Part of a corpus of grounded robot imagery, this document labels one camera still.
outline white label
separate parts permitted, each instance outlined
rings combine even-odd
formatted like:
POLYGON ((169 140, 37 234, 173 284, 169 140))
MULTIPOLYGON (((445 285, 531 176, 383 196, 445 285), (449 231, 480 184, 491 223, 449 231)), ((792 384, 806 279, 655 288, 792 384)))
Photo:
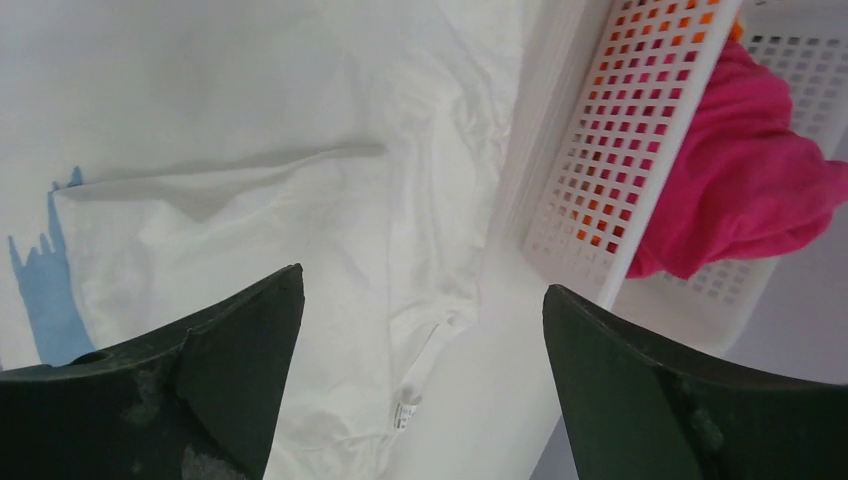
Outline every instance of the white label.
POLYGON ((397 408, 395 408, 395 429, 397 431, 402 432, 406 430, 406 425, 409 424, 409 419, 412 418, 416 408, 418 408, 418 405, 398 404, 397 408))

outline dark green plastic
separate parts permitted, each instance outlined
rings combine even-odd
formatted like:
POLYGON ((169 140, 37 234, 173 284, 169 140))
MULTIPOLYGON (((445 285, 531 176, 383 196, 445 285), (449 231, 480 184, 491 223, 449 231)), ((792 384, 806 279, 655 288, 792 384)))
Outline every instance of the dark green plastic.
POLYGON ((70 365, 0 373, 0 479, 261 479, 303 305, 293 266, 70 365))
POLYGON ((544 329, 581 480, 848 479, 845 386, 705 355, 560 286, 544 329))

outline laundry basket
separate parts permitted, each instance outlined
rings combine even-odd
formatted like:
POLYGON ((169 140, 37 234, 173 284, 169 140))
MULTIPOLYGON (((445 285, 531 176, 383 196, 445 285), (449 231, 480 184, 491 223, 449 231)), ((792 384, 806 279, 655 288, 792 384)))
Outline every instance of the laundry basket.
MULTIPOLYGON (((736 340, 777 259, 625 280, 742 0, 615 0, 524 244, 552 283, 708 353, 736 340)), ((751 0, 743 43, 792 89, 793 128, 833 154, 848 126, 836 1, 751 0)))

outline pink fabric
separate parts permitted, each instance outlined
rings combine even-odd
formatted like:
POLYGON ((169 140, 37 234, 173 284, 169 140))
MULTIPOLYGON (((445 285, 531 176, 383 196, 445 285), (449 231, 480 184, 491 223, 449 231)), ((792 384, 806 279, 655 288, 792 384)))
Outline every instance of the pink fabric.
POLYGON ((848 163, 789 129, 789 87, 727 42, 628 272, 689 278, 798 250, 848 201, 848 163))

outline plastic basket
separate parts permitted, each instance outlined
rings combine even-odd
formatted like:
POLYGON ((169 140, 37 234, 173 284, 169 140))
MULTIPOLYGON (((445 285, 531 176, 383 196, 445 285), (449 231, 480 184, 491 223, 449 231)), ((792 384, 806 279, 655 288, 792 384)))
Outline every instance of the plastic basket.
MULTIPOLYGON (((747 2, 743 43, 790 83, 793 128, 830 155, 848 126, 848 49, 838 22, 822 30, 816 20, 848 15, 810 3, 747 2)), ((713 354, 738 338, 777 259, 723 261, 689 281, 625 275, 741 7, 613 2, 524 244, 546 280, 713 354)))

